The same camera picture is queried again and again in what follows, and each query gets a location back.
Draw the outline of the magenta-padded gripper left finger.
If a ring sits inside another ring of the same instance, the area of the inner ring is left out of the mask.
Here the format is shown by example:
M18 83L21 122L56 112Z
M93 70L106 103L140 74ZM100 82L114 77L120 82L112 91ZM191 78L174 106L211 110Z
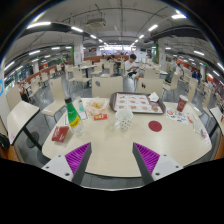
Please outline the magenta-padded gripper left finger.
M66 155L57 155L44 165L42 169L76 185L80 185L91 153L91 143L87 143Z

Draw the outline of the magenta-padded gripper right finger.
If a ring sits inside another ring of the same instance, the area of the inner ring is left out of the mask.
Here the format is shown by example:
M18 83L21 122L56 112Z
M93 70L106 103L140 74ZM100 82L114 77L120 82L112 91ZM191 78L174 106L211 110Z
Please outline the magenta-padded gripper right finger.
M158 154L138 143L133 144L132 152L145 185L182 169L182 166L167 154Z

